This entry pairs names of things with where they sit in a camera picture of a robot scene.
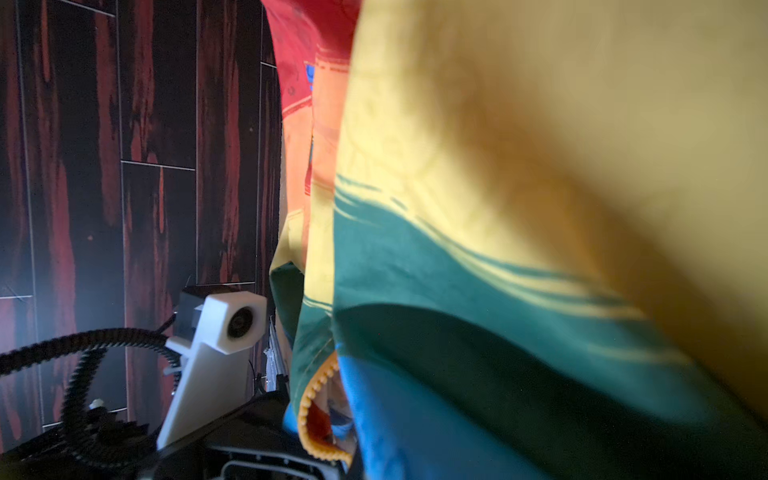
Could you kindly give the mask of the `multicoloured patchwork jacket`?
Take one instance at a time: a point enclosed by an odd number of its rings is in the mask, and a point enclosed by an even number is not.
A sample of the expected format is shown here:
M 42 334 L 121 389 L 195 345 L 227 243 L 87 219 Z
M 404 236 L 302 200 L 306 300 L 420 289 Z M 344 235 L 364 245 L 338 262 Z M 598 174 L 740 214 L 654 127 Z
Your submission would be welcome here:
M 767 475 L 763 1 L 268 1 L 311 456 Z

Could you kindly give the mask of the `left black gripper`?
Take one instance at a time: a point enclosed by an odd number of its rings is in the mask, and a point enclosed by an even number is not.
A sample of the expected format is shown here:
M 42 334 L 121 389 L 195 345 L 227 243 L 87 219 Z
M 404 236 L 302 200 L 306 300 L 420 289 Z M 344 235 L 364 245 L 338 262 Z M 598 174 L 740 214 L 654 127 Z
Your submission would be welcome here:
M 282 421 L 286 393 L 270 392 L 149 456 L 139 479 L 358 479 L 350 467 L 310 456 Z

